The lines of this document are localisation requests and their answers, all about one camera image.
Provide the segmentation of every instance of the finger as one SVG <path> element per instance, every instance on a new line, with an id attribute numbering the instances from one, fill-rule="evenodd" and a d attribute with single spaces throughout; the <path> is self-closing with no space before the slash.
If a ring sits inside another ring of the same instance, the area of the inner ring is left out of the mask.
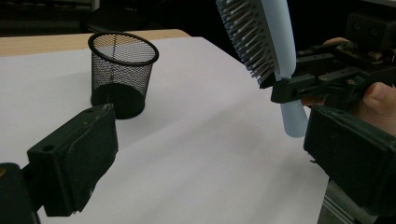
<path id="1" fill-rule="evenodd" d="M 396 134 L 396 89 L 384 83 L 371 85 L 357 107 L 358 118 L 391 134 Z"/>
<path id="2" fill-rule="evenodd" d="M 378 115 L 396 116 L 396 89 L 384 83 L 371 85 L 364 94 L 363 102 Z"/>

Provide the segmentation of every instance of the black plastic part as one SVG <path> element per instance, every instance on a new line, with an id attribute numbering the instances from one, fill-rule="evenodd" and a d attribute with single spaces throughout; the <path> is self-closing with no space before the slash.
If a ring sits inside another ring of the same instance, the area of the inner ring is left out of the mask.
<path id="1" fill-rule="evenodd" d="M 0 163 L 0 223 L 38 224 L 20 167 Z"/>
<path id="2" fill-rule="evenodd" d="M 82 111 L 27 151 L 32 204 L 44 204 L 49 217 L 81 212 L 117 151 L 113 105 Z"/>
<path id="3" fill-rule="evenodd" d="M 395 214 L 394 136 L 342 110 L 314 105 L 304 150 L 330 179 L 369 214 Z"/>
<path id="4" fill-rule="evenodd" d="M 346 22 L 346 39 L 361 48 L 383 51 L 396 45 L 396 8 L 370 5 L 351 13 Z"/>

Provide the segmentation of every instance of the light blue brush handle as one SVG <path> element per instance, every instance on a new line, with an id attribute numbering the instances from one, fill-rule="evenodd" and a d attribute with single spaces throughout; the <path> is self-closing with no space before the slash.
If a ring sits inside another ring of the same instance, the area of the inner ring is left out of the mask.
<path id="1" fill-rule="evenodd" d="M 296 53 L 286 0 L 261 0 L 276 52 L 276 80 L 291 78 L 296 67 Z M 291 137 L 305 136 L 307 115 L 300 100 L 281 105 L 283 125 Z"/>
<path id="2" fill-rule="evenodd" d="M 285 132 L 290 137 L 304 137 L 308 117 L 300 100 L 280 105 Z"/>

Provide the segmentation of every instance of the wooden table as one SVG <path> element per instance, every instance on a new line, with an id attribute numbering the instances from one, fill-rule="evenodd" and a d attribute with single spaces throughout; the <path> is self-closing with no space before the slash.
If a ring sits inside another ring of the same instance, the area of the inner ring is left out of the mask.
<path id="1" fill-rule="evenodd" d="M 139 35 L 147 40 L 189 36 L 185 32 L 176 29 L 134 31 L 131 32 L 131 34 Z M 87 49 L 88 38 L 91 35 L 92 34 L 1 37 L 0 57 L 72 49 Z"/>

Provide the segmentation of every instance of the human hand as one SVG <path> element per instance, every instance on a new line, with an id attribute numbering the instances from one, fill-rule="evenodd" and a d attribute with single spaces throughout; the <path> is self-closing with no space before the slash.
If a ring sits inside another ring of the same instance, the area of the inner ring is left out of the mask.
<path id="1" fill-rule="evenodd" d="M 336 37 L 326 41 L 330 44 L 337 41 L 346 41 Z M 326 99 L 306 97 L 302 99 L 303 105 L 323 105 Z M 349 111 L 352 115 L 363 121 L 395 136 L 396 135 L 396 89 L 384 83 L 372 84 Z"/>

